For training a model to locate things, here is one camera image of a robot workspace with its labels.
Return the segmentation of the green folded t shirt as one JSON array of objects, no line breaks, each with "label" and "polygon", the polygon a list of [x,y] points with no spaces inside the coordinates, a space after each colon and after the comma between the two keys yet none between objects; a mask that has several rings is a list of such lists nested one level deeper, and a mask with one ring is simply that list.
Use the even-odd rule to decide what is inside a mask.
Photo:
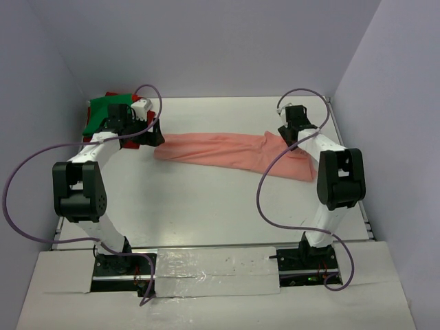
[{"label": "green folded t shirt", "polygon": [[89,101],[87,125],[82,132],[84,138],[91,137],[100,127],[103,120],[108,118],[108,106],[113,104],[131,105],[133,95],[131,93],[107,92],[104,96]]}]

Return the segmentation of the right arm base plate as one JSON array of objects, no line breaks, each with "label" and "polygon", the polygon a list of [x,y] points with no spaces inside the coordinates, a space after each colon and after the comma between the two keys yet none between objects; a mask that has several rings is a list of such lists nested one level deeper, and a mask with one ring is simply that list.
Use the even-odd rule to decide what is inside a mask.
[{"label": "right arm base plate", "polygon": [[322,248],[299,245],[295,248],[277,248],[270,256],[278,264],[281,287],[340,285],[336,253],[331,245]]}]

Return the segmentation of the pink t shirt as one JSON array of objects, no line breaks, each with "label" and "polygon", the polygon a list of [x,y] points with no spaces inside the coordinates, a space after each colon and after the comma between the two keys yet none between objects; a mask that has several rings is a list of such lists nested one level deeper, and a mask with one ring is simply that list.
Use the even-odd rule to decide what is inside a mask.
[{"label": "pink t shirt", "polygon": [[[287,148],[279,135],[238,133],[167,134],[165,143],[156,147],[157,160],[203,166],[216,166],[262,174]],[[311,156],[295,149],[282,156],[269,171],[271,176],[313,182],[316,170]]]}]

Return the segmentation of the silver tape patch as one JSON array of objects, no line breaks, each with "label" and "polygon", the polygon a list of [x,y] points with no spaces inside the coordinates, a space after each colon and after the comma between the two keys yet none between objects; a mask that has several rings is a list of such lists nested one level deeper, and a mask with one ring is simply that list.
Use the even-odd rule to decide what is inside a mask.
[{"label": "silver tape patch", "polygon": [[262,296],[281,292],[274,247],[160,249],[159,298]]}]

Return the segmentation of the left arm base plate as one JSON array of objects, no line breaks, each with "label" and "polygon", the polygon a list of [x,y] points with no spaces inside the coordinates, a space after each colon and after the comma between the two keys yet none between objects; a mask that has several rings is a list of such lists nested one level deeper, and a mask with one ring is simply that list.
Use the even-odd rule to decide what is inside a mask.
[{"label": "left arm base plate", "polygon": [[135,292],[145,295],[151,281],[150,263],[139,253],[134,256],[104,255],[93,252],[95,258],[90,291]]}]

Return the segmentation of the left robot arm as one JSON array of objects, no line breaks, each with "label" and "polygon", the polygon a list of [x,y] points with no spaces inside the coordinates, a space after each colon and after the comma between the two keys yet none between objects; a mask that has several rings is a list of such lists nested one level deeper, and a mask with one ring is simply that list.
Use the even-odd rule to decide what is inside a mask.
[{"label": "left robot arm", "polygon": [[66,162],[52,168],[56,214],[81,228],[93,241],[97,261],[126,274],[135,264],[128,239],[107,215],[107,194],[101,170],[127,142],[157,147],[165,139],[152,102],[141,98],[131,105],[109,104],[91,140]]}]

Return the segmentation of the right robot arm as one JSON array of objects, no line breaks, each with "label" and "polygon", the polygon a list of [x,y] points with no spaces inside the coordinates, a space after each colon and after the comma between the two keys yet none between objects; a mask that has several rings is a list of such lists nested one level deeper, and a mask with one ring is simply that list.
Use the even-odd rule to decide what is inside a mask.
[{"label": "right robot arm", "polygon": [[310,123],[307,108],[287,104],[277,111],[283,125],[278,132],[288,146],[308,153],[318,163],[316,191],[320,205],[314,218],[316,231],[306,231],[298,247],[300,264],[315,268],[331,255],[333,234],[349,209],[366,194],[362,152],[345,148]]}]

